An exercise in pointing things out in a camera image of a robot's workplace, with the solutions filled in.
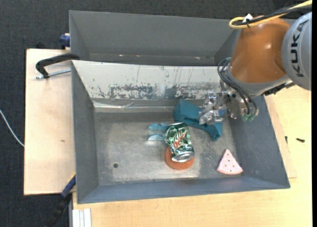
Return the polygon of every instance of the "cable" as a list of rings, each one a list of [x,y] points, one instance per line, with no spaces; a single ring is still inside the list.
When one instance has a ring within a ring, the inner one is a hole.
[[[222,69],[220,70],[220,66],[222,65],[222,63],[226,61],[226,63],[223,65]],[[243,99],[246,107],[247,107],[247,114],[249,115],[250,114],[250,106],[249,106],[249,103],[252,103],[253,106],[254,106],[254,111],[253,111],[253,114],[256,115],[256,113],[258,112],[258,106],[257,104],[253,101],[253,99],[250,97],[250,95],[245,92],[242,88],[240,88],[238,85],[236,85],[234,82],[232,82],[228,77],[225,77],[222,73],[224,72],[224,68],[227,67],[229,64],[229,60],[224,59],[222,61],[219,62],[218,64],[218,67],[217,67],[217,71],[218,71],[218,74],[220,76],[220,78],[231,88],[235,89],[241,96],[241,98]]]
[[[6,125],[8,126],[8,128],[9,128],[9,130],[11,131],[12,135],[14,136],[14,138],[17,140],[17,142],[18,142],[22,147],[24,147],[24,144],[20,141],[20,139],[19,139],[19,138],[16,136],[16,134],[14,133],[13,129],[11,128],[9,122],[8,122],[7,119],[5,118],[5,116],[4,116],[3,112],[1,111],[1,109],[0,109],[0,114],[2,115],[2,117],[3,117],[3,119],[4,119],[5,123],[6,123]]]
[[[62,191],[60,201],[58,202],[58,205],[54,210],[53,215],[45,221],[44,227],[53,227],[55,223],[58,221],[58,219],[61,217],[61,215],[65,212],[72,198],[72,193],[70,191],[75,185],[76,174],[73,175],[73,177],[70,179],[70,181]]]
[[[301,9],[310,8],[312,6],[312,4],[313,4],[313,0],[308,0],[306,2],[297,4],[297,5],[287,6],[287,7],[278,9],[274,12],[269,13],[269,14],[247,20],[246,22],[243,22],[244,17],[236,17],[236,18],[233,18],[229,22],[229,27],[232,29],[244,29],[244,28],[258,26],[258,25],[265,23],[269,20],[279,18],[287,13],[298,11]]]

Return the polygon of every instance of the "pink triangle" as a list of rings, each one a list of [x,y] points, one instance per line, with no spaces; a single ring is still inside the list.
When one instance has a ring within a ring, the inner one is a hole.
[[[217,171],[222,174],[228,175],[240,174],[243,172],[237,160],[235,160],[228,149],[226,149],[226,151],[224,152],[224,155],[218,165]]]

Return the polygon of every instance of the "gray carpet floor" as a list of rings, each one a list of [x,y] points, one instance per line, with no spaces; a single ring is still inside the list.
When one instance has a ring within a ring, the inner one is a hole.
[[[269,13],[305,0],[0,0],[0,109],[24,140],[24,50],[61,48],[68,11],[108,11],[230,19]],[[24,149],[0,117],[0,227],[43,226],[58,195],[23,195]],[[67,226],[63,215],[56,226]]]

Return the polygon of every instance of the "wooden board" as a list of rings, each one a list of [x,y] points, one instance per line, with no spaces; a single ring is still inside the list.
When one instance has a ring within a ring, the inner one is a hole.
[[[60,193],[75,171],[72,135],[71,74],[49,79],[40,75],[39,60],[68,50],[28,49],[25,87],[24,194]],[[47,71],[70,68],[70,62]]]
[[[37,61],[67,50],[29,49],[26,64],[24,193],[60,193],[75,170],[70,74],[36,80]],[[69,68],[69,62],[48,71]],[[266,98],[291,188],[182,198],[76,204],[93,226],[310,226],[311,92],[299,87]],[[305,139],[301,143],[296,138]]]

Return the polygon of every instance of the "crushed soda can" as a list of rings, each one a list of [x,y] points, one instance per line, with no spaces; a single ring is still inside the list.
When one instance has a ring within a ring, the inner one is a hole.
[[[175,123],[167,126],[165,142],[170,146],[175,162],[186,162],[195,156],[194,148],[190,141],[189,128],[186,123]]]

